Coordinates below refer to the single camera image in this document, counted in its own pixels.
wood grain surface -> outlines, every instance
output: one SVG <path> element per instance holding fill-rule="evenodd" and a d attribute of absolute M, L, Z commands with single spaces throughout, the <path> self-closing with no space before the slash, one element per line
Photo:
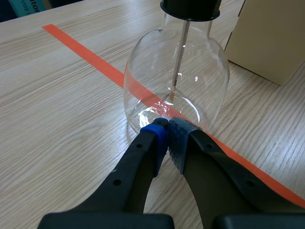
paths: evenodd
<path fill-rule="evenodd" d="M 223 0 L 211 35 L 224 47 L 243 0 Z M 53 23 L 123 72 L 132 47 L 161 25 L 159 0 L 86 0 L 0 24 L 0 228 L 33 229 L 85 200 L 135 137 L 123 90 L 41 26 Z M 230 64 L 215 137 L 305 198 L 305 65 L 280 87 Z M 202 228 L 167 156 L 145 212 Z"/>

clear glass bulb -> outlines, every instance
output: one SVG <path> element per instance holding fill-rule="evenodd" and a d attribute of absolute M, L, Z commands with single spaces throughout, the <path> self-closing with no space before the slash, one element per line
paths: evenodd
<path fill-rule="evenodd" d="M 173 101 L 170 92 L 184 21 L 165 14 L 162 28 L 144 35 L 125 69 L 124 108 L 139 132 L 157 117 L 187 118 L 209 131 L 224 101 L 229 65 L 210 38 L 212 21 L 190 22 Z"/>

cardboard box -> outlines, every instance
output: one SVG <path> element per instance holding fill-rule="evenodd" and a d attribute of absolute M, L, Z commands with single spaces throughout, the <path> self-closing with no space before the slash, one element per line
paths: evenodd
<path fill-rule="evenodd" d="M 305 0 L 246 0 L 228 60 L 284 85 L 305 61 Z"/>

metal rod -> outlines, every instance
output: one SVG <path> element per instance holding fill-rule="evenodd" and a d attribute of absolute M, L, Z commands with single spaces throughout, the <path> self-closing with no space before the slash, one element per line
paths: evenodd
<path fill-rule="evenodd" d="M 174 98 L 174 95 L 175 95 L 178 73 L 179 73 L 180 66 L 181 66 L 183 51 L 184 51 L 184 48 L 185 48 L 185 43 L 186 43 L 186 38 L 187 38 L 187 33 L 189 31 L 189 27 L 190 27 L 190 21 L 184 21 L 182 34 L 181 34 L 181 39 L 180 39 L 180 44 L 179 44 L 179 49 L 178 49 L 178 54 L 177 54 L 177 60 L 176 60 L 175 68 L 174 68 L 174 71 L 173 71 L 173 81 L 172 81 L 172 88 L 171 88 L 171 92 L 170 92 L 171 102 L 173 102 L 173 98 Z"/>

orange tape strip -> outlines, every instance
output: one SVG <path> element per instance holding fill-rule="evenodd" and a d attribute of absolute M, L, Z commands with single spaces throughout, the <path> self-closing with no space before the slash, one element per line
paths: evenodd
<path fill-rule="evenodd" d="M 70 48 L 73 52 L 78 54 L 80 57 L 82 57 L 84 60 L 86 60 L 88 63 L 90 63 L 93 67 L 95 67 L 97 70 L 99 70 L 101 73 L 103 73 L 105 76 L 107 76 L 109 79 L 114 81 L 117 85 L 119 85 L 121 88 L 123 88 L 124 85 L 124 74 L 121 73 L 119 70 L 111 66 L 109 63 L 104 61 L 102 58 L 100 58 L 98 55 L 91 52 L 89 49 L 87 49 L 85 46 L 78 43 L 76 40 L 74 40 L 72 37 L 61 31 L 56 26 L 50 24 L 43 26 L 43 29 L 46 30 L 48 33 L 50 33 L 52 36 L 54 36 L 57 40 L 59 40 L 61 43 L 66 45 L 68 48 Z M 139 82 L 137 82 L 132 77 L 129 77 L 131 79 L 130 82 L 128 82 L 128 88 L 131 91 L 131 93 L 138 99 L 143 98 L 143 95 L 148 95 L 149 100 L 142 101 L 150 107 L 152 104 L 156 104 L 157 102 L 160 102 L 160 98 L 158 98 L 156 95 L 154 95 L 152 92 L 150 92 L 148 89 L 143 87 Z M 173 117 L 183 117 L 178 111 L 173 109 L 170 106 L 167 106 L 166 114 Z M 249 161 L 247 161 L 245 158 L 240 156 L 238 153 L 230 149 L 228 146 L 220 142 L 218 139 L 214 138 L 209 134 L 209 136 L 217 143 L 217 145 L 233 160 L 237 161 L 239 164 L 247 168 L 249 171 L 251 171 L 254 175 L 256 175 L 259 179 L 261 179 L 266 185 L 268 185 L 273 191 L 278 193 L 279 195 L 283 196 L 284 198 L 290 200 L 291 202 L 305 208 L 305 200 L 300 198 L 297 194 L 280 184 L 278 181 L 274 180 L 271 176 L 260 170 L 255 165 L 251 164 Z"/>

